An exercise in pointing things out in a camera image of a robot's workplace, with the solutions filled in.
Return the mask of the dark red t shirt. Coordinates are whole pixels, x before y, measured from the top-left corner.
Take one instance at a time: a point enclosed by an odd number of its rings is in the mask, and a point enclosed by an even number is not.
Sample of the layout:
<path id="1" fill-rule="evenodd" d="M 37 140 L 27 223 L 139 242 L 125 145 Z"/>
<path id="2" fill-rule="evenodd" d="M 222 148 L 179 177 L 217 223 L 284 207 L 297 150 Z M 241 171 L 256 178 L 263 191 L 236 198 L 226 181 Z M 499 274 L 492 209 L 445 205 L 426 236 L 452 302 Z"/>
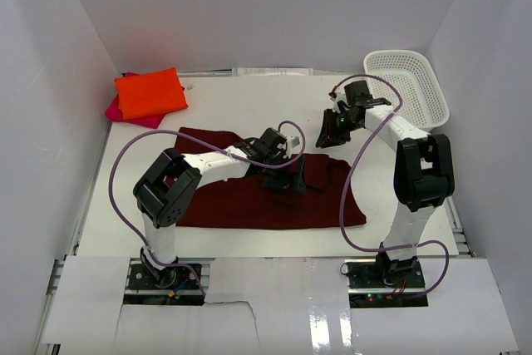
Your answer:
<path id="1" fill-rule="evenodd" d="M 307 194 L 277 193 L 254 175 L 218 181 L 196 190 L 179 226 L 211 229 L 326 229 L 339 225 L 342 188 L 350 170 L 344 160 L 306 154 Z"/>

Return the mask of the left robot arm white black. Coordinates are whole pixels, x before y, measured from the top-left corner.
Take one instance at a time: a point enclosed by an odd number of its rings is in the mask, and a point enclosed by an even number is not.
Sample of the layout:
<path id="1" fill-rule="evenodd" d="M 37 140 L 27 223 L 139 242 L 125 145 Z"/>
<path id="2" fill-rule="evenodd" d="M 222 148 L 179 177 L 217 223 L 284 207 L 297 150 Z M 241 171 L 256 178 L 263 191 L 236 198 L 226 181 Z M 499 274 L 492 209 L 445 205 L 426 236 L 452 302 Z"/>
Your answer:
<path id="1" fill-rule="evenodd" d="M 179 260 L 175 226 L 200 188 L 262 175 L 266 189 L 306 194 L 304 156 L 292 155 L 297 146 L 298 137 L 268 128 L 258 139 L 242 140 L 222 151 L 182 154 L 175 148 L 164 150 L 133 189 L 147 241 L 140 258 L 157 286 L 169 287 L 177 277 L 177 268 L 169 266 Z"/>

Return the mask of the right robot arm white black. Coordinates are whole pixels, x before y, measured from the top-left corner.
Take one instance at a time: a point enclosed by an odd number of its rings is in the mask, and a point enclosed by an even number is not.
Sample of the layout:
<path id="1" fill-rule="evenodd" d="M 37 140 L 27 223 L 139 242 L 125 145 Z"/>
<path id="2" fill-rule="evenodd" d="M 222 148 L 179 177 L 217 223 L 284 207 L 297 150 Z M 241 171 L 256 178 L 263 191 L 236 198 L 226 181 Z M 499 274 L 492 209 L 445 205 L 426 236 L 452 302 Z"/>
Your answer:
<path id="1" fill-rule="evenodd" d="M 316 146 L 329 148 L 350 141 L 365 129 L 395 151 L 393 189 L 397 210 L 387 237 L 374 250 L 374 273 L 384 284 L 401 282 L 418 265 L 417 250 L 429 218 L 455 189 L 451 143 L 431 135 L 399 116 L 399 105 L 376 98 L 368 88 L 369 74 L 342 79 L 330 91 L 331 108 L 323 113 Z"/>

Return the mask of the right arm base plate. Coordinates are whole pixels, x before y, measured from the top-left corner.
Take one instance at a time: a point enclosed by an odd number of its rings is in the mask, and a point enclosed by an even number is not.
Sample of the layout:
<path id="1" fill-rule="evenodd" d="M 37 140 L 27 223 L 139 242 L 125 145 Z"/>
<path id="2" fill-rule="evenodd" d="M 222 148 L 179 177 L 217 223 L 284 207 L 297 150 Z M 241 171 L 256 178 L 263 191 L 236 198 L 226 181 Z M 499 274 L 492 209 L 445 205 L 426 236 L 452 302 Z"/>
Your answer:
<path id="1" fill-rule="evenodd" d="M 426 308 L 426 284 L 421 265 L 384 275 L 375 260 L 347 260 L 339 270 L 347 278 L 351 309 Z"/>

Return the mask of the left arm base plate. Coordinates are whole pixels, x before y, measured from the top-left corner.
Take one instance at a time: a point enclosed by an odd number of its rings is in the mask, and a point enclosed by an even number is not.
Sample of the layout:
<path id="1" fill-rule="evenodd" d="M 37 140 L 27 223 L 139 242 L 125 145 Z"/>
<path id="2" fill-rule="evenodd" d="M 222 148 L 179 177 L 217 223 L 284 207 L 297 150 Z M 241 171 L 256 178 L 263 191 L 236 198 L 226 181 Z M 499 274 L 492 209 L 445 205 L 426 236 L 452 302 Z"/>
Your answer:
<path id="1" fill-rule="evenodd" d="M 202 264 L 190 264 L 199 278 Z M 130 263 L 123 296 L 125 305 L 202 306 L 204 295 L 198 280 L 186 267 L 165 269 L 158 279 L 140 261 Z"/>

